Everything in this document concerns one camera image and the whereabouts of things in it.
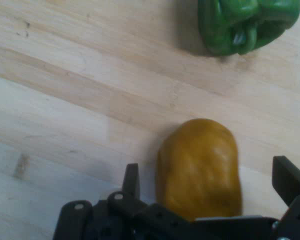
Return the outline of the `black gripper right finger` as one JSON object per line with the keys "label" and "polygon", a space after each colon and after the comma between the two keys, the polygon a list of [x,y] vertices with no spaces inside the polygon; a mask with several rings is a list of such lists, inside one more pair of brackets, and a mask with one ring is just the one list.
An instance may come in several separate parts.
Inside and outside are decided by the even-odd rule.
{"label": "black gripper right finger", "polygon": [[273,158],[272,186],[288,207],[272,239],[300,240],[300,170],[285,156]]}

